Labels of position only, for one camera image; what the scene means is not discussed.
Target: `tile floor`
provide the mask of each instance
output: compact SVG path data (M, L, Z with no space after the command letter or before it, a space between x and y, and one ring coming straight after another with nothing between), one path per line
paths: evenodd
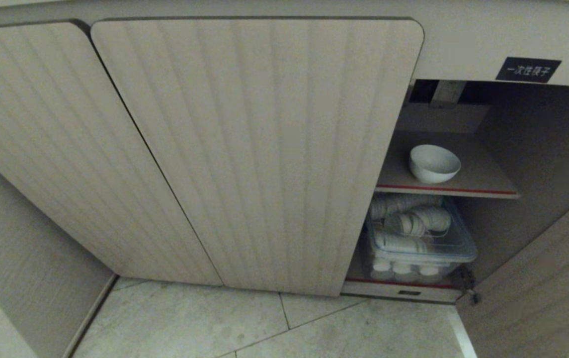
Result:
M75 358L476 358L453 306L120 278Z

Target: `white bowl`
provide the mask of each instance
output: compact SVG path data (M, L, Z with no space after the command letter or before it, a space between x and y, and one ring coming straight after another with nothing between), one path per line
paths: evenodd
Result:
M410 151L410 172L421 183L448 181L461 170L459 157L436 145L418 145Z

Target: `cabinet label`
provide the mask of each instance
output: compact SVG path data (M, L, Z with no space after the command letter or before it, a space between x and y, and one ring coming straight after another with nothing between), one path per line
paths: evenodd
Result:
M507 57L496 79L546 84L560 64L559 60Z

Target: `red shelf edge trim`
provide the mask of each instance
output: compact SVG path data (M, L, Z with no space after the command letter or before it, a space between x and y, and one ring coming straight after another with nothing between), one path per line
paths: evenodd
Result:
M401 286L412 286L412 287L430 287L430 288L450 288L452 290L456 289L451 285L420 285L419 283L403 283L403 282L389 282L389 281L377 281L375 279L365 279L365 278L348 278L345 281L352 282L367 282L367 283L379 283L382 285L401 285Z
M386 185L377 184L377 188L397 188L397 189L414 189L414 190L433 190L442 192L475 192L475 193L500 193L503 195L518 195L516 192L505 192L498 190L479 190L479 189L454 189L454 188L436 188L434 186L410 186L410 185Z

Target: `clear plastic box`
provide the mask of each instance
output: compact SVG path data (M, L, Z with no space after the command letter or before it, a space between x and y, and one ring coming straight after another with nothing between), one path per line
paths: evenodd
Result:
M404 238L396 238L397 243L385 245L385 249L377 241L382 240L380 224L373 222L369 213L366 217L368 254L363 260L364 272L377 281L432 285L439 283L461 263L475 260L477 247L452 198L444 197L442 207L452 217L446 233L433 233L423 238L405 235ZM418 241L416 245L405 245L414 239Z

